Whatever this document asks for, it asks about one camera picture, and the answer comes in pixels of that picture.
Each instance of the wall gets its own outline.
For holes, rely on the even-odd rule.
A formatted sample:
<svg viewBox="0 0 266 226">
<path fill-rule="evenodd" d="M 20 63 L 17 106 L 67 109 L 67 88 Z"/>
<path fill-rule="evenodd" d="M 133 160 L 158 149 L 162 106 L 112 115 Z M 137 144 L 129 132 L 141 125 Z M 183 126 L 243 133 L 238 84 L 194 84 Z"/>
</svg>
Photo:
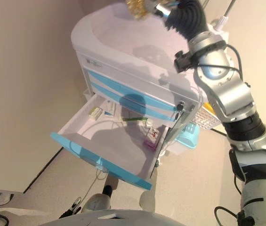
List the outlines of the wall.
<svg viewBox="0 0 266 226">
<path fill-rule="evenodd" d="M 84 14 L 90 14 L 105 6 L 116 2 L 124 2 L 125 0 L 77 0 Z"/>
<path fill-rule="evenodd" d="M 70 40 L 82 17 L 77 0 L 0 1 L 0 190 L 25 190 L 85 102 Z"/>
<path fill-rule="evenodd" d="M 207 21 L 223 15 L 229 3 L 210 0 L 205 8 Z M 244 79 L 251 85 L 258 113 L 266 124 L 266 1 L 237 0 L 224 30 L 229 31 L 229 43 L 241 55 Z"/>
</svg>

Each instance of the silver metal arm segment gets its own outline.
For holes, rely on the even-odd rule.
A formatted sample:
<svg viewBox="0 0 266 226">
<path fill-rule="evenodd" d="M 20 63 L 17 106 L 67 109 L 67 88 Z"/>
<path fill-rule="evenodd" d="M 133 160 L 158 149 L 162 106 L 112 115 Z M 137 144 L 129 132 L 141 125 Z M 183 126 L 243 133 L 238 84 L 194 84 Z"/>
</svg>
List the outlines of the silver metal arm segment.
<svg viewBox="0 0 266 226">
<path fill-rule="evenodd" d="M 175 66 L 178 71 L 195 68 L 195 82 L 205 91 L 227 131 L 233 172 L 245 182 L 238 225 L 266 226 L 266 128 L 256 111 L 249 85 L 243 82 L 238 70 L 229 68 L 233 67 L 232 59 L 217 47 L 221 36 L 205 28 L 199 2 L 179 2 L 181 8 L 177 10 L 169 12 L 167 6 L 155 5 L 152 12 L 161 16 L 168 28 L 175 28 L 187 38 L 190 52 L 176 55 Z"/>
<path fill-rule="evenodd" d="M 189 41 L 190 52 L 219 39 L 211 32 L 202 32 Z M 209 52 L 199 58 L 194 80 L 225 126 L 232 146 L 229 156 L 233 171 L 245 182 L 238 224 L 266 226 L 266 129 L 256 113 L 250 88 L 238 72 L 209 65 L 232 65 L 222 49 Z"/>
</svg>

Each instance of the beige floor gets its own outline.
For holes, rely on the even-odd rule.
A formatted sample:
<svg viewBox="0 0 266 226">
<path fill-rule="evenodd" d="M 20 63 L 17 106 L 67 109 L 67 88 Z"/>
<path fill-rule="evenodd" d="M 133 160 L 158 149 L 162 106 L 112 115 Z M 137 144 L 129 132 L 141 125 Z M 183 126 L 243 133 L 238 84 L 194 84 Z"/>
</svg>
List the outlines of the beige floor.
<svg viewBox="0 0 266 226">
<path fill-rule="evenodd" d="M 147 209 L 171 217 L 187 226 L 215 226 L 213 210 L 223 205 L 238 212 L 240 195 L 233 183 L 226 138 L 202 130 L 196 150 L 180 156 L 164 156 L 157 170 L 155 202 L 143 195 Z M 57 219 L 77 196 L 84 196 L 96 176 L 96 170 L 83 160 L 63 150 L 26 194 L 16 195 L 7 207 L 48 212 L 43 217 L 16 216 L 4 213 L 11 226 L 35 226 Z M 104 180 L 97 180 L 87 198 L 100 193 Z M 120 182 L 112 196 L 114 209 L 141 209 L 144 191 Z M 236 225 L 230 215 L 219 214 L 224 225 Z"/>
</svg>

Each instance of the open drawer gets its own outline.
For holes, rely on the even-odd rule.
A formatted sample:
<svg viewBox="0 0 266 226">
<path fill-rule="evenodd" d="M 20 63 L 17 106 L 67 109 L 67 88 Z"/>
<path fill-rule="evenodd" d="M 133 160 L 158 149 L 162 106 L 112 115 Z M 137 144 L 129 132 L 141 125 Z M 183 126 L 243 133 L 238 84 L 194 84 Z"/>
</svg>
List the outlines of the open drawer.
<svg viewBox="0 0 266 226">
<path fill-rule="evenodd" d="M 148 182 L 160 153 L 168 127 L 153 119 L 158 129 L 156 148 L 151 150 L 144 141 L 149 127 L 145 121 L 125 122 L 127 108 L 116 103 L 114 117 L 103 113 L 95 120 L 89 116 L 94 107 L 105 108 L 107 99 L 95 94 L 58 132 L 51 137 L 68 151 L 119 179 L 150 190 Z M 134 112 L 134 117 L 142 117 Z"/>
</svg>

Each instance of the blue basket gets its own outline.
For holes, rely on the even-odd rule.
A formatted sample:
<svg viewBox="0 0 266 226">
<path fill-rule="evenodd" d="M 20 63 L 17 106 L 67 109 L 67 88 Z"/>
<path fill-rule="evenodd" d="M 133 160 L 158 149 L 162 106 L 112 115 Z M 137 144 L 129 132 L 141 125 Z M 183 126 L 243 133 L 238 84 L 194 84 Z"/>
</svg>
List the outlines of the blue basket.
<svg viewBox="0 0 266 226">
<path fill-rule="evenodd" d="M 189 148 L 194 149 L 198 144 L 199 133 L 200 127 L 190 122 L 179 133 L 175 140 Z"/>
</svg>

